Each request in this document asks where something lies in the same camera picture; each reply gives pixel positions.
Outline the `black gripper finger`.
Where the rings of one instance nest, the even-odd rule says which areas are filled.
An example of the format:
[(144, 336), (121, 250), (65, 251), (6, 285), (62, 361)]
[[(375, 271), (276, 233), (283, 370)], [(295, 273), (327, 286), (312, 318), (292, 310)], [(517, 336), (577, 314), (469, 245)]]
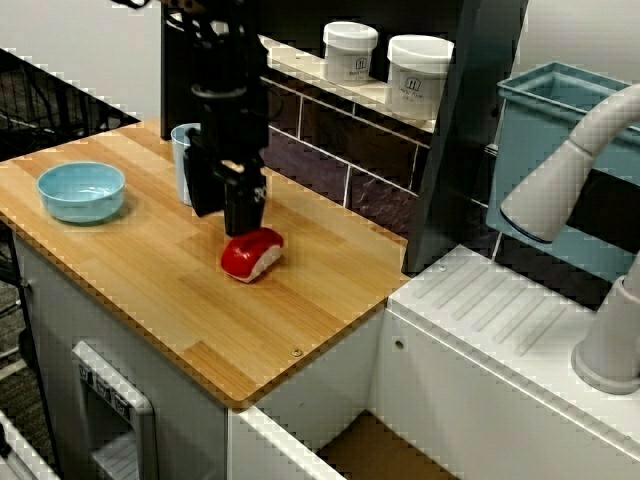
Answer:
[(226, 182), (224, 222), (228, 236), (261, 227), (266, 193), (266, 177), (260, 171), (240, 174)]
[(188, 145), (184, 153), (184, 173), (191, 206), (198, 217), (222, 211), (224, 187), (214, 175), (213, 163), (202, 146), (200, 132), (195, 127), (186, 131)]

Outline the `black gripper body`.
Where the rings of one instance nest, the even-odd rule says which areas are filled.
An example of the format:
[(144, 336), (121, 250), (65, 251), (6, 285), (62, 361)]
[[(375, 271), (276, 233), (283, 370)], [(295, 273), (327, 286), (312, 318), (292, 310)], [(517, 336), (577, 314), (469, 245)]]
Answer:
[(218, 179), (234, 176), (222, 165), (231, 161), (245, 172), (263, 166), (260, 150), (268, 145), (267, 50), (259, 45), (198, 47), (198, 103), (201, 142)]

